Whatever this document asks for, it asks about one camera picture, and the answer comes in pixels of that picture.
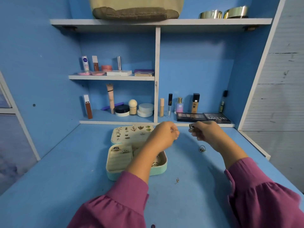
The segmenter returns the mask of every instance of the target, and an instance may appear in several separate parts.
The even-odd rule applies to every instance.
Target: black cap
[[[199,97],[200,97],[200,96],[199,96],[198,93],[194,93],[194,94],[193,94],[193,98],[192,98],[192,102],[199,102],[199,100],[200,100]]]
[[[224,92],[223,92],[223,97],[225,98],[225,97],[227,97],[228,96],[228,90],[225,90]]]
[[[130,107],[128,105],[119,105],[115,107],[115,112],[118,114],[127,113],[130,111]]]
[[[172,105],[172,96],[173,94],[169,94],[168,105]]]

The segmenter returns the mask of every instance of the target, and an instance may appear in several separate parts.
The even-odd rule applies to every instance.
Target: cuff
[[[225,174],[231,181],[233,193],[234,188],[238,192],[243,192],[264,182],[273,182],[250,157],[234,163],[229,170],[225,170]]]
[[[148,185],[139,177],[123,171],[116,183],[105,195],[143,215],[149,198],[148,189]]]

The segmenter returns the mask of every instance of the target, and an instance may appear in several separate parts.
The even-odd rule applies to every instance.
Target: black eyeshadow palette
[[[204,114],[196,113],[176,113],[176,120],[178,122],[197,122],[197,121],[207,121]]]
[[[231,123],[231,121],[221,113],[205,113],[204,115],[206,116],[208,121],[215,121],[216,123],[227,124]]]

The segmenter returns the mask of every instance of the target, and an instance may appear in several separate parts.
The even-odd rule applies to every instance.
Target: canvas bag
[[[184,0],[90,0],[97,19],[153,20],[176,19]]]

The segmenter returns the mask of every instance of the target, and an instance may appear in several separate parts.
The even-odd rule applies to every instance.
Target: purple sleeve
[[[304,227],[300,196],[274,183],[251,158],[239,160],[225,174],[232,184],[229,202],[241,227]]]
[[[148,185],[137,176],[122,172],[103,196],[84,203],[67,228],[142,228],[143,210],[149,195]]]

